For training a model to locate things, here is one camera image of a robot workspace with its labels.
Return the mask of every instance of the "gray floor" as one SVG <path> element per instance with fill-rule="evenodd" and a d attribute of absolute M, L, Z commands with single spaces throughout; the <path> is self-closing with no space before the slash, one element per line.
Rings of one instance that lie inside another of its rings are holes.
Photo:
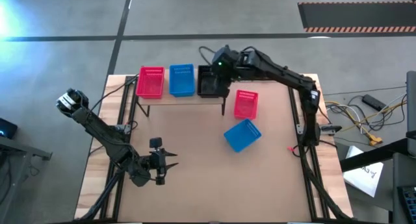
<path fill-rule="evenodd" d="M 300 1 L 408 0 L 132 0 L 125 29 L 134 34 L 303 32 Z M 116 35 L 125 0 L 1 0 L 0 36 Z M 123 42 L 115 74 L 135 74 L 142 65 L 203 64 L 198 47 L 253 45 L 281 65 L 318 73 L 324 94 L 402 86 L 414 69 L 416 38 L 274 40 L 172 40 Z M 29 177 L 14 202 L 9 223 L 69 221 L 75 212 L 91 137 L 55 108 L 67 88 L 97 101 L 103 91 L 114 42 L 0 42 L 0 117 L 19 125 L 17 140 L 53 151 L 50 162 Z M 405 89 L 371 92 L 388 103 Z M 328 95 L 346 103 L 356 94 Z M 361 105 L 367 114 L 374 111 Z M 346 118 L 330 114 L 345 127 Z M 396 111 L 390 121 L 401 119 Z M 377 135 L 385 143 L 404 136 L 406 124 Z M 366 143 L 356 129 L 338 134 Z M 351 197 L 355 217 L 387 221 L 387 212 Z"/>

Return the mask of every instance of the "pink basket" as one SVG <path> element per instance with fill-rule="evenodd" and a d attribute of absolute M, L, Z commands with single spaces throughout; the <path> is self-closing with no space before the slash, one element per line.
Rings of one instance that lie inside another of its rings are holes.
<path fill-rule="evenodd" d="M 160 99 L 163 93 L 164 67 L 141 67 L 136 95 L 146 99 Z"/>
<path fill-rule="evenodd" d="M 234 116 L 240 119 L 255 119 L 259 94 L 237 90 L 235 96 Z"/>

